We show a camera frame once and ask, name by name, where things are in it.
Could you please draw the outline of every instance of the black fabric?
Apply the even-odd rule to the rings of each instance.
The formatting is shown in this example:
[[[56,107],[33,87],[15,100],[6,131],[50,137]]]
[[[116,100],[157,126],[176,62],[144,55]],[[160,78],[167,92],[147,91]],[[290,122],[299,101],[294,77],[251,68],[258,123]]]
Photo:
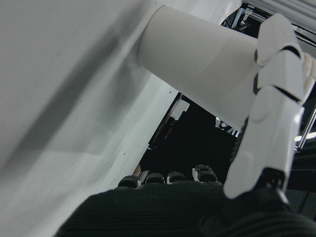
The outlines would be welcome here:
[[[316,237],[316,226],[287,210],[272,190],[227,200],[223,186],[179,181],[93,195],[56,237],[198,237],[202,233],[206,237]]]
[[[194,181],[111,190],[89,197],[57,236],[198,237],[202,216],[218,213],[225,201],[223,186]]]
[[[221,233],[212,230],[206,237],[316,237],[316,226],[298,214],[281,212],[256,212],[235,221]]]

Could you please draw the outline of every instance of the robotic hand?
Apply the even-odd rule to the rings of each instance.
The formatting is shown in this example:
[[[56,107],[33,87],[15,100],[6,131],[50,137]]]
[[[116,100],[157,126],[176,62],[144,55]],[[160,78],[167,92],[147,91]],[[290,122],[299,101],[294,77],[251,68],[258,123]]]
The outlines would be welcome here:
[[[89,197],[56,236],[315,237],[315,224],[290,212],[283,192],[315,82],[315,63],[289,21],[274,15],[256,40],[164,6],[144,31],[138,59],[234,128],[246,121],[224,190],[207,166],[193,169],[199,182],[172,173],[165,185],[152,174],[139,186],[126,177]]]

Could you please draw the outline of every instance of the white robotic arm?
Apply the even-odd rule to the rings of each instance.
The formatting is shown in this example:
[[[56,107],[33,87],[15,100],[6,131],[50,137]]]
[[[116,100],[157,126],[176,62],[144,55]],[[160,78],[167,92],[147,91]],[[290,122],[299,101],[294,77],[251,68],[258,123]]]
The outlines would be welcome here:
[[[138,59],[231,126],[247,121],[224,185],[227,197],[259,186],[284,190],[313,86],[285,17],[263,23],[257,40],[164,6],[143,34]]]

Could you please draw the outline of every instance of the white surface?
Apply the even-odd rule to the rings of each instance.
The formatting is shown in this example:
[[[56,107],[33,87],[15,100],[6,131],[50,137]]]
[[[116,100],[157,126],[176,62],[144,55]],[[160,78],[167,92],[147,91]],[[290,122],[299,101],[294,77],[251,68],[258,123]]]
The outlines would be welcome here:
[[[266,65],[274,55],[288,46],[295,48],[303,61],[303,53],[291,23],[277,13],[260,25],[257,63]]]
[[[164,2],[216,22],[233,1]],[[1,1],[1,237],[52,236],[134,170],[177,93],[135,60],[159,6]]]
[[[303,102],[304,82],[300,59],[294,53],[283,50],[259,71],[257,87],[277,86]]]
[[[162,7],[150,20],[139,63],[240,130],[254,100],[257,39]]]
[[[173,117],[175,120],[179,120],[180,116],[183,112],[186,112],[189,108],[190,104],[184,100],[181,100],[174,111],[171,114],[171,117]]]
[[[301,106],[298,103],[270,85],[258,92],[224,184],[228,198],[252,190],[266,167],[284,172],[285,190],[300,120]]]

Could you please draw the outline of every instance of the black joint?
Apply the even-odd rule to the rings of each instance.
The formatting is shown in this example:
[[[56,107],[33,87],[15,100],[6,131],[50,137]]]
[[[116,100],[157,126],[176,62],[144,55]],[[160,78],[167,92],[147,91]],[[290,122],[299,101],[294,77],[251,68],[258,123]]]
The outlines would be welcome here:
[[[258,60],[258,51],[256,50],[255,51],[255,62],[257,62],[257,60]]]
[[[283,93],[284,95],[286,95],[288,98],[290,98],[291,100],[294,100],[296,103],[299,102],[300,100],[298,98],[296,98],[294,95],[288,93],[286,90],[283,90],[280,87],[275,86],[275,88],[280,91],[281,93]]]
[[[285,175],[283,171],[273,168],[264,168],[255,186],[255,189],[282,189],[284,181]]]
[[[134,175],[128,175],[121,179],[118,183],[118,187],[127,187],[136,189],[138,186],[138,177]]]
[[[294,48],[293,46],[287,46],[287,47],[284,47],[281,51],[283,50],[288,50],[288,51],[291,51],[292,53],[294,53],[296,56],[298,56],[299,58],[301,58],[301,55],[299,53],[299,51]]]
[[[195,167],[195,171],[200,182],[217,182],[215,173],[208,165],[198,165]]]
[[[235,145],[234,145],[233,151],[232,151],[231,162],[233,162],[234,159],[235,159],[235,157],[237,156],[237,152],[238,152],[238,150],[239,150],[239,147],[240,147],[240,144],[241,144],[243,135],[244,135],[244,133],[245,133],[245,131],[246,131],[246,128],[247,128],[247,125],[248,125],[248,119],[249,119],[249,117],[246,118],[245,123],[244,123],[244,125],[242,126],[241,131],[240,131],[240,133],[239,133],[239,136],[238,136],[238,138],[236,139],[236,142],[235,142]]]
[[[146,178],[146,184],[164,184],[164,178],[162,174],[151,173]]]
[[[253,93],[257,95],[259,89],[258,89],[258,74],[256,74],[254,80],[253,80]]]
[[[169,182],[176,182],[176,181],[183,181],[183,180],[187,180],[186,177],[184,176],[184,174],[174,171],[168,174],[169,177]]]

